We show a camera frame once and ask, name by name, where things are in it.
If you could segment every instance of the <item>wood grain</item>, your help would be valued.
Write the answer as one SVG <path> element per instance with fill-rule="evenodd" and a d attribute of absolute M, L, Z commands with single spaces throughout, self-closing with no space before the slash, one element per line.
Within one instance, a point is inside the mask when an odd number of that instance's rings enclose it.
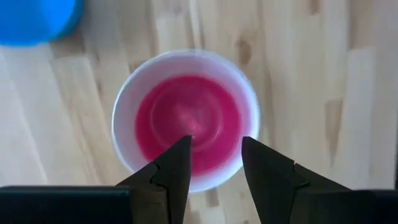
<path fill-rule="evenodd" d="M 76 32 L 0 48 L 0 184 L 114 185 L 119 88 L 175 49 L 233 61 L 261 106 L 260 140 L 353 189 L 394 187 L 395 0 L 86 0 Z M 185 223 L 259 223 L 240 170 L 190 195 Z"/>

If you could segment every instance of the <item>paper cup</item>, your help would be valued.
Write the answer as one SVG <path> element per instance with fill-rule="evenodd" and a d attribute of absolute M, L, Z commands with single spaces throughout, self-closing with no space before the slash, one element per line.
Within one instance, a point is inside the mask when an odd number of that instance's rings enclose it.
<path fill-rule="evenodd" d="M 146 95 L 163 81 L 184 73 L 201 74 L 221 85 L 234 99 L 241 115 L 241 130 L 236 147 L 222 165 L 205 174 L 192 176 L 190 193 L 212 189 L 231 178 L 243 165 L 243 136 L 257 139 L 260 109 L 256 94 L 243 72 L 230 61 L 204 50 L 168 52 L 143 63 L 122 86 L 113 110 L 112 138 L 121 162 L 132 172 L 150 161 L 139 148 L 134 128 L 139 107 Z"/>

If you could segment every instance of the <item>pink liquid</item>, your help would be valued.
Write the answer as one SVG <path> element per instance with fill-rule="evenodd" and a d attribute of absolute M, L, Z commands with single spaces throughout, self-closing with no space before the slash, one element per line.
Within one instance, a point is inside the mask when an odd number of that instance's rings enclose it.
<path fill-rule="evenodd" d="M 183 74 L 158 84 L 142 101 L 135 122 L 143 155 L 153 161 L 185 135 L 192 135 L 192 175 L 221 166 L 241 133 L 233 97 L 198 74 Z"/>

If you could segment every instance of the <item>wooden surface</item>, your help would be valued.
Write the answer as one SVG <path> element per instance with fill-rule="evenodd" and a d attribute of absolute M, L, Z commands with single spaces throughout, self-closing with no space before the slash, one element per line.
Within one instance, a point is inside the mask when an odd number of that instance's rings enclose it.
<path fill-rule="evenodd" d="M 87 0 L 72 36 L 0 48 L 0 184 L 113 185 L 120 86 L 161 52 L 208 49 L 252 81 L 260 140 L 354 189 L 393 188 L 396 0 Z M 243 171 L 186 223 L 259 223 Z"/>

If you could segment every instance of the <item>black tool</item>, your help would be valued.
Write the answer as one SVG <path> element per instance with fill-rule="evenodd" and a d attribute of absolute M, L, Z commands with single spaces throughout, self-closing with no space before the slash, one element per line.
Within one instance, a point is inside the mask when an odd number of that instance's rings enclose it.
<path fill-rule="evenodd" d="M 4 187 L 0 223 L 182 223 L 191 137 L 115 187 Z M 397 223 L 396 191 L 354 191 L 245 137 L 243 166 L 265 223 Z"/>

